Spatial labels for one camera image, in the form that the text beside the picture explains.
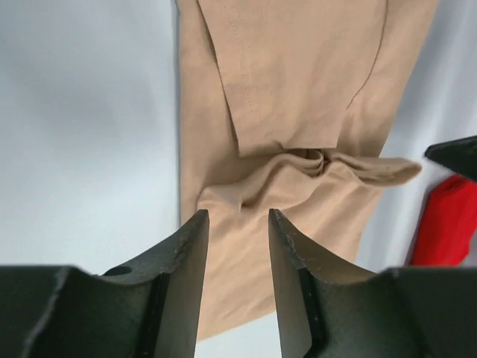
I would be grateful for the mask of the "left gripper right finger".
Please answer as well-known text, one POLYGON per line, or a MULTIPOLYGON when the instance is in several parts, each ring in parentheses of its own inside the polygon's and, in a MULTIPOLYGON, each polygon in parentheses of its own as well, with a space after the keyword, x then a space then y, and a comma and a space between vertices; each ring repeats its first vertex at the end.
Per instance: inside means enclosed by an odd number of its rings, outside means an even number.
POLYGON ((474 357, 476 270, 360 268, 268 217, 284 357, 474 357))

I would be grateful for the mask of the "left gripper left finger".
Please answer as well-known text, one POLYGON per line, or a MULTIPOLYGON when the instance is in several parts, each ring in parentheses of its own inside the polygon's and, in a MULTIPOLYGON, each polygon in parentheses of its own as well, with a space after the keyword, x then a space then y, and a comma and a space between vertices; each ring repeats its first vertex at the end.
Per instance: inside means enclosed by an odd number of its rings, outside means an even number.
POLYGON ((88 274, 1 267, 3 357, 193 357, 209 241, 197 211, 142 254, 88 274))

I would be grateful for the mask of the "beige t shirt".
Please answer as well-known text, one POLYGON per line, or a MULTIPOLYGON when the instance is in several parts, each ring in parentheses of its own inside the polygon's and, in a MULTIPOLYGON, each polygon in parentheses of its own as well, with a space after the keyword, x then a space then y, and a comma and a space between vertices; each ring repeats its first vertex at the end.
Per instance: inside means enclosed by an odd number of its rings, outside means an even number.
POLYGON ((180 210, 209 212, 198 338, 272 313, 268 213, 353 261, 435 1, 179 1, 180 210))

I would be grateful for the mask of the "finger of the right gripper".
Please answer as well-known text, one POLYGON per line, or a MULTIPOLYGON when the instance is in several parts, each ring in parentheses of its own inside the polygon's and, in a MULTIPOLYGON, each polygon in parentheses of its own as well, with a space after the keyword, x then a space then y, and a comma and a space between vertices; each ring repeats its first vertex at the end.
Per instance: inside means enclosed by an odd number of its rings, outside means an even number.
POLYGON ((467 179, 477 178, 476 136, 430 145, 424 156, 428 160, 467 179))

